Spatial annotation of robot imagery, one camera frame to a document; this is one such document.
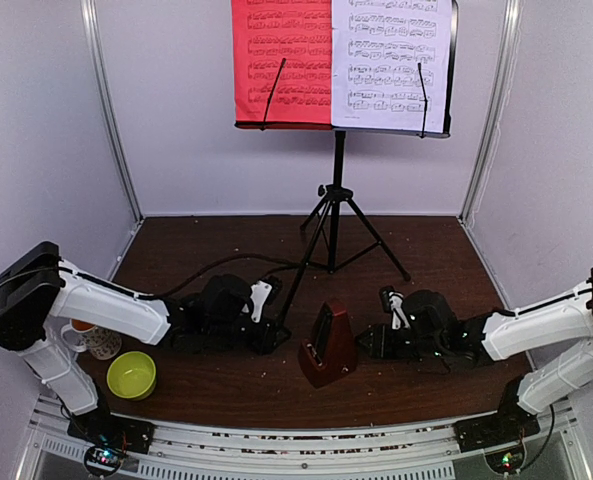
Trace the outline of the brown wooden metronome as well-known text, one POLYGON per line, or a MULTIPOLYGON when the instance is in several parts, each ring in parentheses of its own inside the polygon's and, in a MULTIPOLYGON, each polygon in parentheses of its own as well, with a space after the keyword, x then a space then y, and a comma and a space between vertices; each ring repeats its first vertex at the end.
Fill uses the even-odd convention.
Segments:
POLYGON ((301 341, 298 364, 316 389, 353 373, 358 365, 355 337, 345 305, 330 299, 321 306, 311 334, 301 341))

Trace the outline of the black perforated music stand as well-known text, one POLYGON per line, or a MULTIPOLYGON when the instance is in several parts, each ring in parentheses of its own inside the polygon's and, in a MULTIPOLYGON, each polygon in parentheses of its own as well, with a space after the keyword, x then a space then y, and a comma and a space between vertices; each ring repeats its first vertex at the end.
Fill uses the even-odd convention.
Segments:
POLYGON ((343 206, 353 206, 353 193, 342 184, 343 162, 346 136, 351 131, 363 132, 383 132, 395 133, 401 135, 410 135, 417 138, 446 138, 450 134, 443 137, 435 136, 419 136, 410 133, 401 133, 394 131, 374 131, 374 130, 357 130, 357 129, 338 129, 329 125, 316 125, 304 123, 238 123, 235 118, 235 124, 240 129, 257 129, 257 130, 321 130, 330 131, 335 136, 334 147, 334 173, 332 182, 320 188, 320 199, 318 204, 313 208, 307 219, 303 223, 303 228, 312 231, 312 238, 314 241, 325 241, 327 249, 330 254, 335 254, 337 251, 337 238, 340 220, 340 211, 343 206))

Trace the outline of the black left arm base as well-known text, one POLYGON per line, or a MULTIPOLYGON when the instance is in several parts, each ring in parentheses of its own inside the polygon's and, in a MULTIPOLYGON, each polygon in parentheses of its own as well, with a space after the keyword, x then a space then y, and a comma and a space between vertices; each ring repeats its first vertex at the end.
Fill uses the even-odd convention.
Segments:
POLYGON ((91 412, 72 415, 67 434, 118 452, 147 454, 153 440, 155 425, 148 421, 91 412))

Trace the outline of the white sheet music page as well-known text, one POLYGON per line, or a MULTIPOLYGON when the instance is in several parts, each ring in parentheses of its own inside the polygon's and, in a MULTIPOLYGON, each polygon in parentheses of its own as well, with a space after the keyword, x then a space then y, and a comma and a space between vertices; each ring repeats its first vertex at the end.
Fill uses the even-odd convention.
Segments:
POLYGON ((335 1, 331 124, 443 137, 458 28, 454 1, 335 1))

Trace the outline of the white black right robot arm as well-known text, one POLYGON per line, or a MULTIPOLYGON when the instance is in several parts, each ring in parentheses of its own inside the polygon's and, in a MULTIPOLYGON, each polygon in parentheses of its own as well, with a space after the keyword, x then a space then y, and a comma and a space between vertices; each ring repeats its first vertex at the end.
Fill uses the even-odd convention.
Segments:
POLYGON ((355 341, 374 359, 435 356, 478 368, 563 341, 572 346, 506 387, 509 404, 489 419, 495 440, 511 440, 536 415, 593 380, 593 267, 587 280, 550 299, 513 310, 494 309, 460 320, 446 298, 431 290, 408 296, 379 292, 388 323, 374 324, 355 341))

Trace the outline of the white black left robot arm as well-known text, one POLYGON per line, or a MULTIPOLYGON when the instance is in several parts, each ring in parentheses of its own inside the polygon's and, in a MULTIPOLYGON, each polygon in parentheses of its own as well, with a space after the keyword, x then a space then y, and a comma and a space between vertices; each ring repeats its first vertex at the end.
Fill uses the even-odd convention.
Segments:
POLYGON ((76 267, 57 244, 43 241, 0 273, 0 347, 20 356, 81 416, 82 429, 97 443, 109 444, 119 436, 119 421, 101 407, 99 388, 49 319, 83 321, 172 351, 242 342, 268 354, 291 336, 283 319, 264 314, 280 289, 273 276, 249 284, 223 274, 181 300, 171 292, 146 294, 76 267))

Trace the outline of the red sheet music page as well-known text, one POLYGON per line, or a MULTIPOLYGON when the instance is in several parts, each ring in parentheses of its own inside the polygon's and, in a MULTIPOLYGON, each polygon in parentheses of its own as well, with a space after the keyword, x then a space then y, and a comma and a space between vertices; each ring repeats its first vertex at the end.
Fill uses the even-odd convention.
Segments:
POLYGON ((331 3, 231 3, 238 123, 331 123, 331 3))

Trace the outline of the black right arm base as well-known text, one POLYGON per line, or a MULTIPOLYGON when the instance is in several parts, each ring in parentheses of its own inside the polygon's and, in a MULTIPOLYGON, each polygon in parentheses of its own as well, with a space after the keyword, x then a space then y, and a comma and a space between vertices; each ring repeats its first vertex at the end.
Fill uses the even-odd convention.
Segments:
POLYGON ((536 415, 514 404, 501 406, 493 414, 457 421, 454 431, 464 453, 519 442, 539 433, 540 425, 536 415))

